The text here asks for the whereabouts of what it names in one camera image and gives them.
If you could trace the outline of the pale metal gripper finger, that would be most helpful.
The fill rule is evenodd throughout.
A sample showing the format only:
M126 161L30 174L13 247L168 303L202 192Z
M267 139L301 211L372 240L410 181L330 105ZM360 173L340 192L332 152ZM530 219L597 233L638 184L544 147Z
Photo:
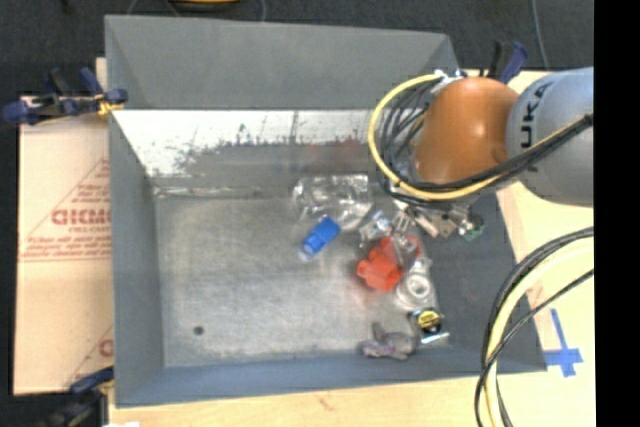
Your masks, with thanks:
M389 236L393 232L393 224L382 210L376 211L368 221L359 228L362 240L377 240Z
M410 223L407 214L396 214L392 221L392 245L400 265L408 265L416 250L416 243L407 235Z

